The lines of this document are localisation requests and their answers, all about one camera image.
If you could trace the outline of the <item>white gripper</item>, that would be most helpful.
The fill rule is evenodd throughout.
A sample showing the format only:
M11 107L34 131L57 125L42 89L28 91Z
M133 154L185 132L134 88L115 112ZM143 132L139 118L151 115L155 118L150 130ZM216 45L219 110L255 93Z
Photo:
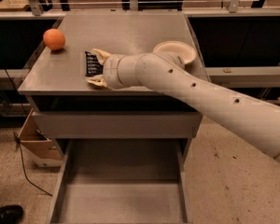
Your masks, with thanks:
M109 52L101 49L92 49L100 64L104 64L102 75L87 77L88 83L97 88L123 89L137 85L135 75L136 56L111 55Z

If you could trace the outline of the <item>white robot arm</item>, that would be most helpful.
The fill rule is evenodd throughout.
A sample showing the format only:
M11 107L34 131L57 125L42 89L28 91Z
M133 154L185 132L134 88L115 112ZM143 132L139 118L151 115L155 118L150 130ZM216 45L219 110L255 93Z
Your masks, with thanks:
M175 52L110 54L92 49L103 71L89 78L110 89L144 86L193 107L280 163L280 106L199 79Z

